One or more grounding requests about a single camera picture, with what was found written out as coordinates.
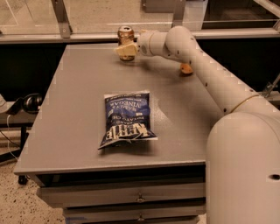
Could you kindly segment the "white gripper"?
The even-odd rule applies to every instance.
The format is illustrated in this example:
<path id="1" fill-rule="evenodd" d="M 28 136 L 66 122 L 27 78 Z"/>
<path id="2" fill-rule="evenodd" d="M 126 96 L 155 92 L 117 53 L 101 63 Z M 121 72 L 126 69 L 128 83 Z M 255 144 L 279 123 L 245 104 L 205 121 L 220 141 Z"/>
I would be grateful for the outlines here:
<path id="1" fill-rule="evenodd" d="M 166 35 L 166 32 L 146 31 L 137 38 L 137 45 L 135 43 L 119 45 L 114 51 L 119 56 L 136 56 L 139 49 L 144 56 L 166 57 L 169 53 L 165 45 Z"/>

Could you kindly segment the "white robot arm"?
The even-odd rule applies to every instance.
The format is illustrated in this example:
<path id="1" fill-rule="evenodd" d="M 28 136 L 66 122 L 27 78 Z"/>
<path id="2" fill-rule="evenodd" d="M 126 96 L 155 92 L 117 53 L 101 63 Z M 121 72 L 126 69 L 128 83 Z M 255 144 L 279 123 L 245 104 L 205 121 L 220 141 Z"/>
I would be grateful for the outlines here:
<path id="1" fill-rule="evenodd" d="M 120 56 L 161 56 L 191 66 L 224 116 L 206 145 L 206 223 L 280 224 L 280 111 L 205 53 L 183 26 L 118 31 Z"/>

